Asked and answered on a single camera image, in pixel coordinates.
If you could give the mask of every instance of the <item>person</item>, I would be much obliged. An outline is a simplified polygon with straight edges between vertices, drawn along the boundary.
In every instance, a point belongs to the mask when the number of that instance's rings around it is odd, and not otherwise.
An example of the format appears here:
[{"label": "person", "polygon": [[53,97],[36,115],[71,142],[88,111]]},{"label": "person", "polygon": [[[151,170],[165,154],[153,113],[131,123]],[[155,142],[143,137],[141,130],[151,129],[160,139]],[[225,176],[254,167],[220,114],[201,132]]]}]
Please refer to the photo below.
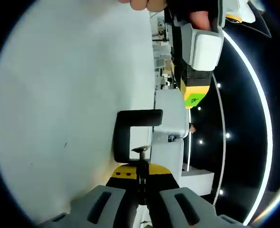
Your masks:
[{"label": "person", "polygon": [[[151,12],[160,12],[166,7],[166,0],[118,0],[123,4],[130,3],[134,10],[148,9]],[[197,11],[189,13],[189,22],[195,29],[211,30],[208,11]]]},{"label": "person", "polygon": [[189,132],[194,134],[197,131],[195,126],[192,123],[189,123]]}]

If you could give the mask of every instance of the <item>green label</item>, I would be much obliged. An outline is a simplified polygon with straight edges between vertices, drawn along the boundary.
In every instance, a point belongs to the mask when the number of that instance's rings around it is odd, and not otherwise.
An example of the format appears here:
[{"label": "green label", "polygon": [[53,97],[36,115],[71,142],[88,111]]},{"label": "green label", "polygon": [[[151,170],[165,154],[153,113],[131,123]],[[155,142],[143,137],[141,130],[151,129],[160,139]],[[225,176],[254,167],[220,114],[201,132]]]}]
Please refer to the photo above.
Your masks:
[{"label": "green label", "polygon": [[190,94],[185,100],[185,106],[197,106],[199,102],[205,97],[205,94]]}]

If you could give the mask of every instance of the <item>led light strip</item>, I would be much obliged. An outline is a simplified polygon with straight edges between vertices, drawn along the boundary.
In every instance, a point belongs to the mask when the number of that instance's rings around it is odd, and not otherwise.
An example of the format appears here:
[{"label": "led light strip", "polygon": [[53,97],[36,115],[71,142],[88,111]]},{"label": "led light strip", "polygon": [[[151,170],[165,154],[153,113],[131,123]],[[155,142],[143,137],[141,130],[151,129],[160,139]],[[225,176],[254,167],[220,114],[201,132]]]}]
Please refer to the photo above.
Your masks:
[{"label": "led light strip", "polygon": [[[192,115],[191,110],[188,109],[188,120],[191,123],[192,122]],[[187,171],[189,171],[189,166],[191,164],[191,145],[192,145],[192,133],[189,132],[188,136],[188,160],[187,160]]]},{"label": "led light strip", "polygon": [[221,188],[222,179],[223,179],[223,174],[224,174],[225,155],[226,155],[226,137],[225,137],[226,130],[225,130],[225,119],[224,119],[224,111],[223,111],[222,100],[221,100],[219,88],[217,86],[217,80],[216,80],[214,74],[212,75],[212,78],[213,78],[214,83],[215,83],[215,87],[216,87],[216,91],[217,91],[217,95],[218,95],[218,100],[219,100],[219,105],[220,105],[221,120],[222,120],[222,135],[223,135],[223,152],[222,152],[221,173],[220,173],[220,178],[219,178],[219,183],[218,183],[218,188],[217,188],[217,191],[216,191],[215,199],[214,199],[214,202],[212,203],[215,206],[216,202],[217,202],[217,199],[219,197],[220,188]]},{"label": "led light strip", "polygon": [[259,97],[260,97],[260,100],[261,100],[261,104],[262,104],[262,108],[263,108],[263,112],[264,112],[265,123],[266,123],[266,127],[267,127],[267,158],[266,158],[266,163],[265,163],[264,175],[263,175],[263,178],[262,178],[260,190],[259,190],[257,198],[256,198],[256,200],[253,204],[253,207],[252,207],[248,216],[246,217],[246,219],[243,222],[243,225],[246,226],[246,225],[248,225],[248,223],[250,222],[254,213],[256,212],[257,207],[259,206],[260,201],[262,199],[262,196],[263,196],[263,194],[265,192],[265,189],[267,187],[267,183],[268,183],[268,179],[269,179],[269,175],[270,175],[271,164],[272,164],[272,154],[273,154],[272,123],[271,123],[271,117],[270,117],[270,111],[269,111],[267,99],[265,97],[265,94],[263,92],[260,81],[259,81],[252,65],[250,64],[250,62],[247,59],[247,57],[245,56],[245,54],[241,51],[239,46],[234,42],[234,40],[225,31],[223,31],[223,34],[224,34],[224,37],[232,45],[232,47],[236,50],[236,52],[238,53],[238,55],[242,59],[243,63],[247,67],[250,75],[252,76],[252,79],[253,79],[253,81],[256,85],[256,88],[257,88],[257,91],[258,91],[258,94],[259,94]]}]

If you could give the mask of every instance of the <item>finger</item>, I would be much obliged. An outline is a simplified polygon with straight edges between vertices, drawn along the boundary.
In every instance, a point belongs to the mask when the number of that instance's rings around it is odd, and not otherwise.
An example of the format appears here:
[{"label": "finger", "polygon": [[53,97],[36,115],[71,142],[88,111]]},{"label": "finger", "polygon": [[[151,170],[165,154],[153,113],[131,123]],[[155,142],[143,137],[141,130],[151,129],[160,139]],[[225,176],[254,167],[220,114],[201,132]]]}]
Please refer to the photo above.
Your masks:
[{"label": "finger", "polygon": [[147,5],[147,0],[132,0],[130,5],[134,10],[144,10]]},{"label": "finger", "polygon": [[189,15],[189,20],[195,29],[211,30],[211,24],[208,19],[207,11],[192,12]]},{"label": "finger", "polygon": [[166,0],[149,0],[147,9],[151,12],[160,12],[166,7]]}]

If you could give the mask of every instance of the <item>ceiling light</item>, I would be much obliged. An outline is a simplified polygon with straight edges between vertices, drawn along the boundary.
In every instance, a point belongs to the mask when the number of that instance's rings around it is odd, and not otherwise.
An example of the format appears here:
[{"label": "ceiling light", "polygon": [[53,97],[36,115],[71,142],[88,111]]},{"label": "ceiling light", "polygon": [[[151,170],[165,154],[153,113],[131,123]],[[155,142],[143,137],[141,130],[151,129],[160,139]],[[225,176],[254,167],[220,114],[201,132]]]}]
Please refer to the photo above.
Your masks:
[{"label": "ceiling light", "polygon": [[259,79],[256,75],[256,72],[254,71],[252,65],[250,64],[250,62],[247,59],[247,57],[245,56],[245,54],[241,51],[239,46],[235,43],[235,41],[225,31],[223,31],[223,34],[224,34],[224,37],[229,41],[231,46],[238,53],[238,55],[242,59],[243,63],[247,67],[250,75],[252,76],[252,79],[253,79],[253,81],[256,85],[256,88],[257,88],[257,91],[258,91],[258,94],[259,94],[259,97],[260,97],[260,100],[261,100],[263,113],[264,113],[264,118],[265,118],[265,123],[266,123],[266,127],[267,127],[267,142],[268,143],[267,143],[267,157],[266,157],[266,162],[265,162],[264,174],[263,174],[263,177],[262,177],[262,182],[261,182],[261,186],[260,186],[257,198],[256,198],[248,216],[246,217],[246,219],[243,222],[243,225],[246,226],[246,225],[248,225],[251,218],[255,214],[255,212],[256,212],[256,210],[257,210],[257,208],[258,208],[258,206],[261,202],[261,199],[262,199],[262,196],[265,192],[265,189],[267,187],[267,183],[268,183],[268,179],[269,179],[269,175],[270,175],[271,164],[272,164],[272,154],[273,154],[272,122],[271,122],[270,110],[269,110],[269,107],[268,107],[267,99],[265,97],[265,94],[264,94],[264,91],[263,91],[262,86],[260,84],[260,81],[259,81]]}]

